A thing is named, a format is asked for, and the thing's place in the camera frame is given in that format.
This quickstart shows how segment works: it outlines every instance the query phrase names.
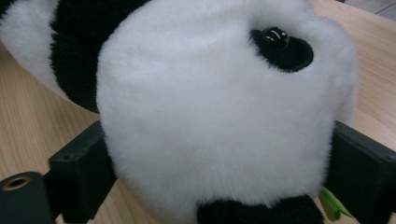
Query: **plastic eye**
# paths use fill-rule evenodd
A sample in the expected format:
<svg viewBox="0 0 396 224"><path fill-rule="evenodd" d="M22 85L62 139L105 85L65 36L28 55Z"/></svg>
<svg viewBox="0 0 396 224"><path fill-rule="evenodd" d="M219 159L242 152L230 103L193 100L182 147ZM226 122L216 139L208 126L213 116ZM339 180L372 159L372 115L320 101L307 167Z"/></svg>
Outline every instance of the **plastic eye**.
<svg viewBox="0 0 396 224"><path fill-rule="evenodd" d="M277 27L270 27L262 31L265 41L271 48L282 51L289 46L289 36Z"/></svg>

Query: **green object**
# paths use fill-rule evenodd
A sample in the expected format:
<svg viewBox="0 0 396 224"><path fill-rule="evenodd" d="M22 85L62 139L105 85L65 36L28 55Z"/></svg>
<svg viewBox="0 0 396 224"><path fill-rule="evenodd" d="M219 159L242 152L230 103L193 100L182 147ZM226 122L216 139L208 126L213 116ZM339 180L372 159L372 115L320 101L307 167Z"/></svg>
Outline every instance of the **green object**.
<svg viewBox="0 0 396 224"><path fill-rule="evenodd" d="M347 217L353 217L344 205L328 189L323 189L319 195L319 199L324 212L330 221L339 220L341 214L344 214Z"/></svg>

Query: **black eye patch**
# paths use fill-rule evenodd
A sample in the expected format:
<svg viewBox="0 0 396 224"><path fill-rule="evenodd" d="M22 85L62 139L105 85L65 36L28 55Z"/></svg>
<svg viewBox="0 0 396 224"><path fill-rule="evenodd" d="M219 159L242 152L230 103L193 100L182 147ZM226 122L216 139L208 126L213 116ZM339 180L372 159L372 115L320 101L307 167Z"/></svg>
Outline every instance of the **black eye patch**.
<svg viewBox="0 0 396 224"><path fill-rule="evenodd" d="M307 67L314 60L314 51L302 39L288 36L277 27L263 31L250 31L251 39L259 48L259 54L269 64L292 73Z"/></svg>

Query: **stuffed panda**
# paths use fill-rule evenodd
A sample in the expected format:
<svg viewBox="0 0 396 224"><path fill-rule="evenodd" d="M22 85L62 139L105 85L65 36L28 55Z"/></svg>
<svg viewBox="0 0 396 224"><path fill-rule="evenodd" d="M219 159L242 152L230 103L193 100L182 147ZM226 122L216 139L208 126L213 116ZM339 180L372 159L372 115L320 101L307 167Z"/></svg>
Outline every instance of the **stuffed panda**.
<svg viewBox="0 0 396 224"><path fill-rule="evenodd" d="M309 1L3 0L0 38L100 114L118 177L163 223L323 223L357 57Z"/></svg>

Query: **wooden surface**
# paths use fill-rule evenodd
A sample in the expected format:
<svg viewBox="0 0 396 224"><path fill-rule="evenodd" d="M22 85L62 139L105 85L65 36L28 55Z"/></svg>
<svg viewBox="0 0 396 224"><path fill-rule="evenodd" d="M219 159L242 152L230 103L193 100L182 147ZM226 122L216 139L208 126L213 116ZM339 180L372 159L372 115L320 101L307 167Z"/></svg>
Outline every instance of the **wooden surface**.
<svg viewBox="0 0 396 224"><path fill-rule="evenodd" d="M356 129L396 149L396 22L333 0L311 1L319 14L340 21L358 45ZM98 119L47 90L0 44L0 179L25 171L46 173L47 159ZM154 221L118 181L90 223L161 222ZM357 222L343 218L337 223ZM391 223L396 224L395 217Z"/></svg>

